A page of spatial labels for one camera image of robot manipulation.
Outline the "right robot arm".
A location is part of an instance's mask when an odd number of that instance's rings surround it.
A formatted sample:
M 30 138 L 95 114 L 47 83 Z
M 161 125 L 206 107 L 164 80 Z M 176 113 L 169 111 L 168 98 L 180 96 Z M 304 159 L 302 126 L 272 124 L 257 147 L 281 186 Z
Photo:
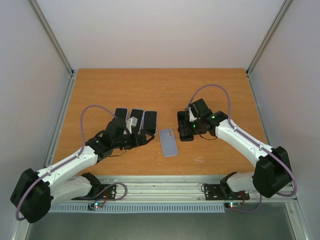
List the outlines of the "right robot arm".
M 180 141 L 190 142 L 195 135 L 209 133 L 230 144 L 254 166 L 254 172 L 232 172 L 220 180 L 225 198 L 249 190 L 271 198 L 292 181 L 289 156 L 283 147 L 272 147 L 252 137 L 224 112 L 212 112 L 202 98 L 178 111 L 177 122 Z

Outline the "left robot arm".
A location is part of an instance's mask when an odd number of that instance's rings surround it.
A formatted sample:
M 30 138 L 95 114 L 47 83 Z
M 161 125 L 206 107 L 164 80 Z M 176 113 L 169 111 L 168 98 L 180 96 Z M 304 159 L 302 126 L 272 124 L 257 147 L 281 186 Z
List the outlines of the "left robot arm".
M 16 207 L 17 221 L 35 223 L 43 218 L 52 205 L 74 198 L 96 199 L 101 193 L 99 184 L 91 181 L 92 175 L 75 174 L 110 157 L 114 149 L 131 150 L 147 145 L 155 136 L 145 129 L 133 131 L 136 118 L 113 118 L 106 129 L 89 140 L 83 140 L 75 153 L 49 167 L 23 171 L 11 194 L 10 201 Z

